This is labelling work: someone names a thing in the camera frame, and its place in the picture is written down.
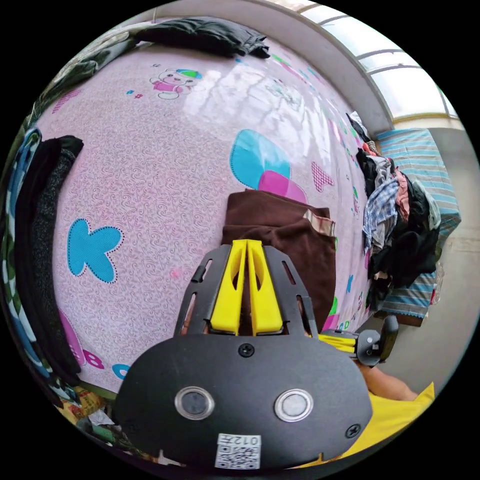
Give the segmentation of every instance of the blue striped cloth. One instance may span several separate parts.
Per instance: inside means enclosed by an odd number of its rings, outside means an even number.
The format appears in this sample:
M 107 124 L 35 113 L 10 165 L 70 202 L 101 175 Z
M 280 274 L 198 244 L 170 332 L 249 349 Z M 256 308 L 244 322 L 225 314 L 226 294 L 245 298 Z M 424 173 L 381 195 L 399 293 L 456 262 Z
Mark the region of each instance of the blue striped cloth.
M 391 158 L 410 180 L 418 180 L 440 208 L 438 245 L 443 248 L 449 235 L 462 221 L 455 192 L 439 149 L 427 129 L 386 131 L 378 135 L 382 157 Z M 435 273 L 420 275 L 410 288 L 397 288 L 385 299 L 382 310 L 424 318 L 435 286 Z

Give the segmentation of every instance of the bed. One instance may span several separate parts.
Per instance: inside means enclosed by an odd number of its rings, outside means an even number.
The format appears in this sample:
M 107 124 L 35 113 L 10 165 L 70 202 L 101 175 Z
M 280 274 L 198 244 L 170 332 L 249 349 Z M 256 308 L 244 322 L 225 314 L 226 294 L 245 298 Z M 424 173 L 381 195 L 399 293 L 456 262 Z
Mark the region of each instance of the bed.
M 447 169 L 431 133 L 425 128 L 387 131 L 378 135 L 377 143 L 384 157 L 392 158 L 411 180 L 422 182 L 437 202 L 441 215 L 437 246 L 443 248 L 462 219 Z M 379 316 L 397 314 L 399 322 L 419 327 L 428 312 L 436 283 L 435 272 L 424 273 L 409 288 L 393 290 Z
M 227 198 L 244 189 L 329 209 L 336 283 L 324 328 L 355 331 L 368 318 L 352 109 L 295 53 L 265 43 L 268 59 L 140 45 L 38 120 L 44 140 L 84 143 L 53 244 L 56 302 L 83 382 L 117 392 L 132 362 L 172 336 L 192 274 L 221 240 Z

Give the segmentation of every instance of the white wall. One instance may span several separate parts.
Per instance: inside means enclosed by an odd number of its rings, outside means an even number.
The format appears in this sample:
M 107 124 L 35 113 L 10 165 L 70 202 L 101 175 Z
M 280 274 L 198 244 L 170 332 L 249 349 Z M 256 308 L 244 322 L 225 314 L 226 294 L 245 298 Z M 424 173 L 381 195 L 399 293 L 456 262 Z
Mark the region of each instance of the white wall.
M 152 20 L 154 10 L 121 25 Z M 372 135 L 393 127 L 375 85 L 345 47 L 328 32 L 291 10 L 263 0 L 178 0 L 157 7 L 156 16 L 209 16 L 251 27 L 307 60 L 358 112 Z

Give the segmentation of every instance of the lens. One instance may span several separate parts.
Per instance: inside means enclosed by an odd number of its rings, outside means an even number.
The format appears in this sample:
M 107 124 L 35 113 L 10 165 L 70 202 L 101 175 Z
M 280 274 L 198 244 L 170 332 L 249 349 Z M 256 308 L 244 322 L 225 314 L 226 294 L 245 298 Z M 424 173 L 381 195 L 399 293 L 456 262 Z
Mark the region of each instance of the lens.
M 283 392 L 275 402 L 275 414 L 284 422 L 299 422 L 308 417 L 314 407 L 314 399 L 305 390 Z
M 206 419 L 214 410 L 215 402 L 212 396 L 203 388 L 188 386 L 175 396 L 177 412 L 189 420 Z

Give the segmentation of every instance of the yellow plastic part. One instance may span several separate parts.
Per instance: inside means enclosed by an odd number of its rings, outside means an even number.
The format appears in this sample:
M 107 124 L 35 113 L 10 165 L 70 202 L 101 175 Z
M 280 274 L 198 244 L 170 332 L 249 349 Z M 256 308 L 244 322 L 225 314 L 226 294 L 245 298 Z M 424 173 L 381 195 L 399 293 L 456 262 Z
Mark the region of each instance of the yellow plastic part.
M 335 347 L 340 352 L 346 352 L 348 354 L 355 353 L 355 344 L 357 340 L 355 338 L 341 338 L 338 336 L 324 335 L 320 333 L 318 339 L 326 344 Z
M 282 315 L 262 242 L 247 240 L 247 254 L 253 335 L 279 332 L 283 326 Z
M 210 320 L 211 327 L 219 332 L 239 334 L 246 254 L 247 240 L 234 240 Z

